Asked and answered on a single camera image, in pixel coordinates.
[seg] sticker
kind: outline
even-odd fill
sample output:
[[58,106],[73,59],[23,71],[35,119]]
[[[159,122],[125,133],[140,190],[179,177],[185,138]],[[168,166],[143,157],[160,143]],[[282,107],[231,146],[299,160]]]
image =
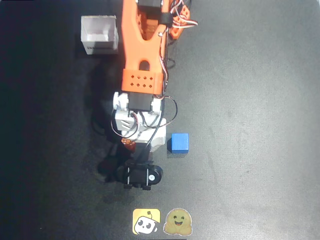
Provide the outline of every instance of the sticker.
[[158,230],[160,211],[158,209],[136,209],[133,211],[132,231],[134,234],[151,234]]
[[189,236],[192,234],[190,213],[183,208],[171,210],[165,219],[163,231],[169,235]]

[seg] white box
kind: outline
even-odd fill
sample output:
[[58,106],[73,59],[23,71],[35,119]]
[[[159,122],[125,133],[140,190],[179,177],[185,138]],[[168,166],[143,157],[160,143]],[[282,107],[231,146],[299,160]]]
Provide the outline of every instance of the white box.
[[81,42],[86,54],[118,53],[116,16],[81,16]]

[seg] orange 3d-printed part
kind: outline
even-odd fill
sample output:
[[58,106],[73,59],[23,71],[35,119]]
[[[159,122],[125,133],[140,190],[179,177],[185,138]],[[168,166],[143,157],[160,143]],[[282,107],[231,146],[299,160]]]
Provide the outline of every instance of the orange 3d-printed part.
[[[183,8],[181,9],[180,16],[183,16],[186,20],[190,20],[190,11],[186,5],[184,5]],[[178,16],[175,16],[173,20],[182,26],[186,25],[186,22],[182,21]],[[170,35],[174,40],[177,40],[183,31],[184,31],[184,28],[172,27],[170,29]]]
[[[172,1],[163,0],[163,13],[169,12]],[[158,24],[158,20],[148,19],[144,12],[138,10],[135,0],[123,0],[121,27],[125,54],[122,90],[162,94],[164,74],[160,57],[165,56],[166,26]],[[148,70],[142,69],[141,65],[145,64]]]

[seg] black table surface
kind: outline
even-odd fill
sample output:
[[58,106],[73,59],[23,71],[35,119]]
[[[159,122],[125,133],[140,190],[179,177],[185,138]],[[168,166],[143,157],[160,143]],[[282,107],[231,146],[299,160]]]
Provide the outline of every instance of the black table surface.
[[[80,20],[120,21],[121,9],[0,2],[1,239],[320,239],[319,3],[193,1],[199,26],[169,47],[167,89],[179,106],[167,136],[189,133],[190,150],[155,152],[164,174],[151,191],[97,172],[113,143],[91,115],[110,109],[121,57],[87,57]],[[174,111],[168,102],[166,118]],[[163,226],[174,208],[190,213],[192,235],[133,234],[135,209],[158,209]]]

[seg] robot logo sticker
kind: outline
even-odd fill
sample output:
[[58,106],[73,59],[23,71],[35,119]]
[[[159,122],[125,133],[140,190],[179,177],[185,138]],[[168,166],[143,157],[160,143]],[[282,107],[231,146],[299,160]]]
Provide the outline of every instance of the robot logo sticker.
[[151,234],[158,230],[160,211],[158,209],[135,209],[133,211],[132,231],[134,234]]
[[189,236],[193,231],[191,223],[191,216],[187,210],[175,208],[166,216],[163,231],[169,235]]

